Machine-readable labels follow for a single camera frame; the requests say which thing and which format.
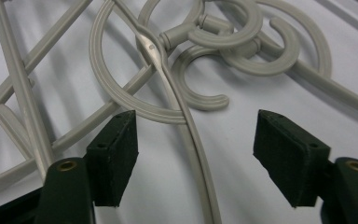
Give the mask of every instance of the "white surface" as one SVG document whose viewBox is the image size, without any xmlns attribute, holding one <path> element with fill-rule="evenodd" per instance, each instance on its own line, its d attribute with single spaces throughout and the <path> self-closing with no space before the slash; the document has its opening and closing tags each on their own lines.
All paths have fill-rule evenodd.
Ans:
<svg viewBox="0 0 358 224">
<path fill-rule="evenodd" d="M 6 2 L 21 56 L 73 2 Z M 143 1 L 126 2 L 137 15 Z M 358 93 L 358 31 L 314 1 L 287 2 L 306 11 L 320 25 L 333 54 L 333 79 Z M 92 2 L 31 74 L 36 82 L 35 97 L 43 102 L 40 110 L 51 140 L 65 134 L 108 99 L 93 76 L 88 55 L 90 27 L 101 4 L 98 0 Z M 151 29 L 160 32 L 173 27 L 181 22 L 190 6 L 190 0 L 162 1 L 152 16 Z M 216 12 L 211 3 L 207 10 Z M 116 15 L 106 29 L 105 59 L 117 82 L 123 85 L 140 66 L 133 47 L 134 37 Z M 315 60 L 310 52 L 313 50 L 303 49 L 301 57 L 312 63 Z M 6 77 L 0 47 L 0 83 Z M 197 92 L 224 93 L 230 97 L 225 110 L 192 110 L 210 163 L 223 222 L 321 223 L 320 207 L 291 208 L 253 157 L 257 110 L 281 113 L 320 138 L 332 148 L 331 161 L 344 156 L 358 159 L 358 113 L 326 98 L 307 83 L 299 81 L 299 85 L 286 75 L 250 77 L 227 68 L 218 57 L 196 60 L 187 69 L 186 77 Z M 150 104 L 166 105 L 158 77 L 153 77 L 136 97 Z M 18 112 L 14 97 L 8 105 Z M 195 181 L 178 132 L 173 126 L 141 118 L 137 122 L 140 155 L 130 183 L 118 209 L 96 209 L 98 223 L 202 223 Z M 97 131 L 62 156 L 83 156 Z M 0 128 L 0 173 L 21 161 L 21 154 Z M 0 204 L 40 186 L 37 173 L 33 173 L 1 192 Z"/>
</svg>

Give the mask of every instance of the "curved plastic rod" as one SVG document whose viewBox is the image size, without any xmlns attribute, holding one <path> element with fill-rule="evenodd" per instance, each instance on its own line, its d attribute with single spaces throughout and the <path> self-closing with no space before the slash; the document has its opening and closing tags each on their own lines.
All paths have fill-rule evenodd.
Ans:
<svg viewBox="0 0 358 224">
<path fill-rule="evenodd" d="M 129 83 L 123 88 L 129 94 L 135 94 L 152 77 L 151 66 L 144 67 L 139 73 L 131 79 Z M 95 129 L 105 119 L 111 116 L 120 105 L 114 101 L 110 101 L 103 105 L 100 109 L 82 121 L 74 129 L 64 134 L 52 144 L 54 155 L 63 153 L 68 147 L 78 142 L 81 138 L 86 136 L 90 131 Z M 0 174 L 0 191 L 16 183 L 28 174 L 34 171 L 36 163 L 34 158 L 31 158 L 15 167 Z"/>
<path fill-rule="evenodd" d="M 216 194 L 214 191 L 213 181 L 211 171 L 209 169 L 208 161 L 206 159 L 205 151 L 202 146 L 202 142 L 200 141 L 200 136 L 198 134 L 196 125 L 194 120 L 191 116 L 191 113 L 186 105 L 185 99 L 182 97 L 180 89 L 177 87 L 176 82 L 172 76 L 171 69 L 168 66 L 168 56 L 167 52 L 165 51 L 164 47 L 161 43 L 158 42 L 158 39 L 140 24 L 136 18 L 132 15 L 132 13 L 128 10 L 128 8 L 120 1 L 117 0 L 117 6 L 123 12 L 123 14 L 128 18 L 128 21 L 136 27 L 136 30 L 139 31 L 142 36 L 148 38 L 153 45 L 153 48 L 149 48 L 148 54 L 150 55 L 153 64 L 156 67 L 161 66 L 162 74 L 165 75 L 166 79 L 168 80 L 168 84 L 172 88 L 172 91 L 175 95 L 177 102 L 173 105 L 179 105 L 182 109 L 185 118 L 186 118 L 186 125 L 178 125 L 178 128 L 182 134 L 182 137 L 186 143 L 186 149 L 188 153 L 188 157 L 190 159 L 190 164 L 192 166 L 193 174 L 197 181 L 197 186 L 200 193 L 200 200 L 202 204 L 202 212 L 205 218 L 205 223 L 222 223 L 220 217 L 219 206 L 217 203 Z M 156 46 L 158 49 L 158 54 L 160 59 L 153 55 L 156 52 Z"/>
<path fill-rule="evenodd" d="M 114 4 L 114 2 L 112 2 L 112 4 L 104 2 L 91 28 L 89 57 L 92 70 L 94 71 L 97 80 L 118 104 L 127 109 L 136 110 L 137 114 L 141 117 L 163 123 L 186 123 L 182 111 L 163 109 L 140 101 L 122 90 L 110 75 L 103 59 L 102 38 L 103 28 L 107 18 L 112 12 Z"/>
<path fill-rule="evenodd" d="M 33 153 L 28 133 L 13 111 L 6 105 L 0 105 L 0 125 L 19 149 L 22 156 L 26 160 L 31 159 Z"/>
<path fill-rule="evenodd" d="M 296 63 L 300 54 L 296 31 L 289 23 L 280 18 L 271 19 L 269 24 L 282 36 L 285 46 L 277 60 L 269 63 L 252 62 L 231 53 L 230 49 L 224 49 L 221 50 L 221 53 L 225 61 L 244 73 L 260 77 L 279 75 L 289 70 Z"/>
<path fill-rule="evenodd" d="M 142 7 L 141 12 L 139 13 L 139 16 L 138 16 L 138 22 L 141 25 L 147 27 L 150 17 L 153 13 L 153 10 L 156 8 L 159 1 L 160 0 L 148 0 L 144 4 L 144 6 Z M 202 0 L 196 0 L 193 4 L 193 7 L 190 9 L 190 12 L 187 14 L 185 20 L 182 22 L 182 24 L 185 24 L 188 22 L 196 23 L 196 21 L 199 19 L 199 16 L 204 12 L 204 10 L 205 10 L 204 2 Z M 144 65 L 149 64 L 144 57 L 145 52 L 144 52 L 144 49 L 141 47 L 138 39 L 136 39 L 136 47 L 138 49 L 139 55 L 140 55 Z M 175 48 L 170 49 L 167 52 L 168 56 L 170 56 L 174 50 L 175 50 Z"/>
<path fill-rule="evenodd" d="M 203 96 L 192 91 L 185 81 L 185 70 L 188 65 L 197 58 L 204 55 L 219 55 L 218 49 L 207 49 L 201 46 L 194 46 L 179 55 L 172 66 L 177 84 L 181 89 L 188 105 L 198 110 L 219 110 L 229 104 L 229 99 L 225 95 Z"/>
<path fill-rule="evenodd" d="M 324 33 L 318 27 L 318 25 L 299 10 L 292 5 L 283 2 L 283 1 L 271 1 L 271 0 L 257 0 L 258 4 L 266 5 L 269 7 L 274 7 L 279 9 L 280 11 L 286 13 L 293 19 L 295 19 L 298 23 L 301 24 L 309 34 L 318 54 L 318 71 L 324 77 L 331 77 L 332 75 L 332 61 L 331 61 L 331 52 L 330 47 L 327 44 L 327 40 L 324 37 Z M 273 44 L 274 42 L 266 36 L 260 36 L 263 42 L 269 42 Z"/>
<path fill-rule="evenodd" d="M 257 35 L 263 25 L 263 15 L 254 0 L 222 0 L 240 7 L 248 18 L 246 25 L 232 35 L 213 35 L 195 29 L 188 33 L 188 39 L 200 46 L 211 49 L 232 49 L 243 45 Z"/>
<path fill-rule="evenodd" d="M 258 0 L 257 2 L 268 4 L 269 6 L 276 7 L 290 15 L 291 11 L 286 11 L 292 6 L 284 3 L 283 1 L 277 1 L 277 2 L 271 2 L 266 0 Z M 319 36 L 319 41 L 322 41 L 326 43 L 324 40 L 324 36 L 322 35 L 322 32 L 319 30 L 319 28 L 315 29 L 309 29 L 308 23 L 303 23 L 307 20 L 308 17 L 304 18 L 295 18 L 298 20 L 302 25 L 304 25 L 304 28 L 307 30 L 308 33 L 312 34 L 312 36 Z M 266 41 L 265 47 L 263 48 L 263 51 L 265 51 L 267 54 L 272 55 L 274 57 L 279 57 L 279 55 L 282 53 L 283 49 L 279 47 L 274 41 Z M 324 45 L 321 45 L 320 42 L 314 40 L 314 44 L 316 45 L 316 49 L 322 50 L 322 47 Z M 330 54 L 330 51 L 328 48 L 325 49 L 326 52 L 325 55 Z M 350 91 L 346 89 L 345 87 L 339 85 L 334 80 L 323 77 L 322 75 L 329 75 L 327 74 L 327 71 L 331 71 L 331 64 L 325 65 L 327 69 L 324 69 L 324 73 L 318 72 L 309 65 L 301 62 L 300 60 L 297 61 L 297 63 L 293 66 L 293 70 L 296 72 L 296 74 L 305 80 L 307 80 L 311 85 L 318 88 L 321 91 L 324 91 L 327 95 L 330 97 L 333 97 L 335 99 L 338 99 L 343 104 L 348 105 L 356 110 L 358 110 L 358 94 L 354 93 L 353 91 Z M 319 64 L 319 71 L 323 69 L 324 64 Z"/>
<path fill-rule="evenodd" d="M 25 71 L 13 32 L 8 21 L 4 3 L 0 0 L 0 42 L 4 50 L 5 60 L 13 89 L 24 118 L 34 157 L 42 179 L 46 177 L 48 167 L 54 161 L 51 144 L 48 140 L 45 125 L 37 108 L 28 75 Z"/>
<path fill-rule="evenodd" d="M 332 62 L 330 48 L 327 44 L 327 40 L 325 39 L 323 32 L 311 18 L 298 8 L 293 7 L 292 5 L 283 1 L 257 0 L 256 2 L 257 4 L 279 9 L 296 20 L 301 26 L 303 26 L 306 32 L 310 35 L 310 38 L 316 48 L 319 73 L 324 77 L 331 77 Z M 233 15 L 235 15 L 240 22 L 246 23 L 247 19 L 242 14 L 242 10 L 236 6 L 231 8 L 238 12 L 233 13 Z M 262 40 L 262 49 L 274 48 L 275 51 L 279 49 L 280 52 L 274 54 L 274 57 L 279 57 L 282 54 L 283 49 L 280 48 L 279 45 L 277 45 L 275 41 L 269 38 L 264 32 L 260 32 L 257 36 Z"/>
</svg>

